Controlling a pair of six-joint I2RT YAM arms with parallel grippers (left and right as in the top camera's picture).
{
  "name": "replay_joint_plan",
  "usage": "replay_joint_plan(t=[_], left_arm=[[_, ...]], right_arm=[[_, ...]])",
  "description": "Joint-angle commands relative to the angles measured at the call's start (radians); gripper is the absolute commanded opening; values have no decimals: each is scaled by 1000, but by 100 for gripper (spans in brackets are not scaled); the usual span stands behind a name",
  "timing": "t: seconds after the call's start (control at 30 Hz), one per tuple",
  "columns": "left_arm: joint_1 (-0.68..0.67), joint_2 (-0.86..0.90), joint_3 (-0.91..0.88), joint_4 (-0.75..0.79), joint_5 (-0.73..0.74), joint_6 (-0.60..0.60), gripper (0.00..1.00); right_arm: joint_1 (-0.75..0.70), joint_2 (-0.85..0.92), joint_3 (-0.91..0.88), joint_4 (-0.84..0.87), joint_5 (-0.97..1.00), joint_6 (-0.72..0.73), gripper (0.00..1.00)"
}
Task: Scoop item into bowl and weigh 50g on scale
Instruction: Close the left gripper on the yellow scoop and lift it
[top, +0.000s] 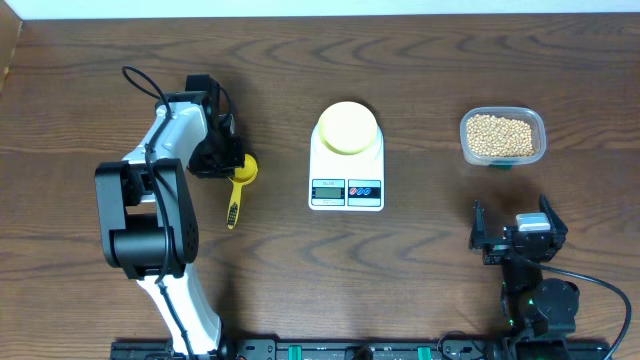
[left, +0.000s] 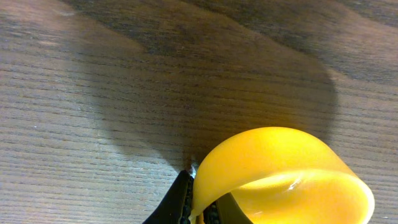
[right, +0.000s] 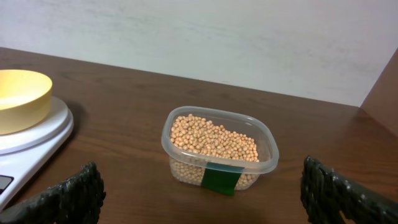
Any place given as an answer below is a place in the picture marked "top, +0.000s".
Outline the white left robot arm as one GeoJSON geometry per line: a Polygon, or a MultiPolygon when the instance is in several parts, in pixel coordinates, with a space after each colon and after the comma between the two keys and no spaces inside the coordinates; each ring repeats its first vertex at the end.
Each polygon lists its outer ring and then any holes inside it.
{"type": "Polygon", "coordinates": [[[199,280],[199,229],[186,180],[228,178],[245,164],[228,96],[207,74],[189,75],[181,92],[147,90],[155,120],[134,150],[103,162],[94,180],[106,262],[120,268],[155,303],[172,336],[169,356],[233,359],[199,280]]]}

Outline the yellow measuring scoop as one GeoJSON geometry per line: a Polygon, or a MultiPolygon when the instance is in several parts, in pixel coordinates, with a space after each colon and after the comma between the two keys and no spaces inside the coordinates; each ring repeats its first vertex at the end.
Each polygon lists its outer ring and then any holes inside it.
{"type": "Polygon", "coordinates": [[[242,199],[242,189],[251,184],[257,177],[258,164],[251,154],[246,154],[244,166],[236,168],[234,174],[229,178],[232,183],[232,192],[227,211],[227,227],[234,229],[237,225],[242,199]]]}

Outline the pale yellow bowl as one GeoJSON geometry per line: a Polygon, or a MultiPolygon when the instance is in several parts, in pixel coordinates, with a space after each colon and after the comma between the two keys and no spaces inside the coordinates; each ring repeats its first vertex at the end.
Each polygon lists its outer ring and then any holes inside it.
{"type": "Polygon", "coordinates": [[[317,125],[321,142],[340,155],[356,155],[367,150],[378,132],[374,114],[366,106],[351,101],[329,106],[317,125]]]}

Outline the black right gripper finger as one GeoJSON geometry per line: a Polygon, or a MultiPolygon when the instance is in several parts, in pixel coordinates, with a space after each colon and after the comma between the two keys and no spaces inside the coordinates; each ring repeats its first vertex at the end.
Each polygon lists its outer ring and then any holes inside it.
{"type": "Polygon", "coordinates": [[[469,236],[469,248],[480,250],[487,241],[487,232],[484,221],[484,208],[479,201],[474,205],[474,222],[469,236]]]}
{"type": "Polygon", "coordinates": [[[549,200],[544,194],[539,196],[539,209],[549,220],[552,233],[552,243],[554,245],[563,245],[568,234],[568,227],[553,210],[549,200]]]}

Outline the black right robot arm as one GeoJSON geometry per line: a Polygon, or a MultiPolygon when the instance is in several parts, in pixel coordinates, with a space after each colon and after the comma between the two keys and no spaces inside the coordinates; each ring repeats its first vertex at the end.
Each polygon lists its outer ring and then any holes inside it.
{"type": "Polygon", "coordinates": [[[487,233],[484,209],[474,207],[469,247],[482,252],[483,263],[502,269],[501,306],[510,333],[489,344],[488,359],[569,359],[567,336],[576,330],[579,290],[569,281],[545,278],[541,265],[562,248],[568,228],[547,198],[539,210],[519,214],[502,234],[487,233]]]}

